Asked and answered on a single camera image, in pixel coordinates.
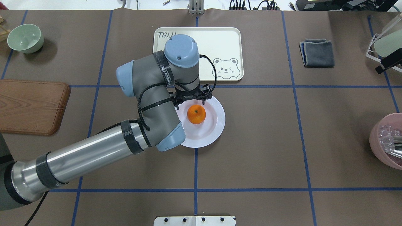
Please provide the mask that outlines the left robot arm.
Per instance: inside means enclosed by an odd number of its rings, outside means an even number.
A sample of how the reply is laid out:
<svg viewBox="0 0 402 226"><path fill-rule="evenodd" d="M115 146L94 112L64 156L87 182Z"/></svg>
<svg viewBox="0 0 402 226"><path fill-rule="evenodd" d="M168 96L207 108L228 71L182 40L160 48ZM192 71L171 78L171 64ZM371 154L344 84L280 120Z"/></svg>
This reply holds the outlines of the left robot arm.
<svg viewBox="0 0 402 226"><path fill-rule="evenodd" d="M122 121L31 161L14 161L1 138L1 210L31 204L50 189L149 147L163 152L182 144L186 136L176 108L187 100L212 97L213 88L200 86L201 58L206 56L199 54L196 41L177 34L164 50L119 66L122 91L137 99L137 120Z"/></svg>

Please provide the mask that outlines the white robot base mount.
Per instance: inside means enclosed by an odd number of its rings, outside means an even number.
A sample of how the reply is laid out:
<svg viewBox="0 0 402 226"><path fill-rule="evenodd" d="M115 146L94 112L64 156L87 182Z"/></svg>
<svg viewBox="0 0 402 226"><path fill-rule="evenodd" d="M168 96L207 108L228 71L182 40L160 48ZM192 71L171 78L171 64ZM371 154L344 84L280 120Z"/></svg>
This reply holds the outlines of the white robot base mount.
<svg viewBox="0 0 402 226"><path fill-rule="evenodd" d="M160 216L154 226L236 226L235 216Z"/></svg>

